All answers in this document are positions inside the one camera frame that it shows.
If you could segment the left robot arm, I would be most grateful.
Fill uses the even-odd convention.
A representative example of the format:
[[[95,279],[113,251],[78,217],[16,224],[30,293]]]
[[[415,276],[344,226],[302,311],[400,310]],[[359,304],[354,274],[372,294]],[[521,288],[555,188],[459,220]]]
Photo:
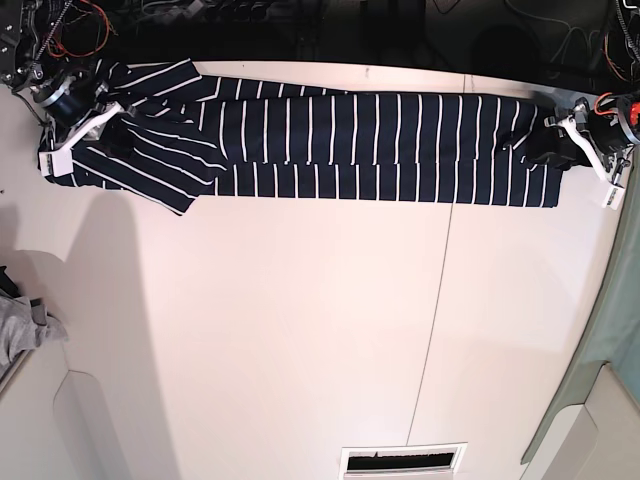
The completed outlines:
[[[627,156],[639,147],[639,3],[607,1],[601,25],[590,32],[511,1],[505,5],[529,20],[564,26],[567,32],[555,53],[536,71],[551,80],[580,80],[597,95],[591,103],[579,100],[568,113],[558,113],[550,127],[605,177],[626,168]]]

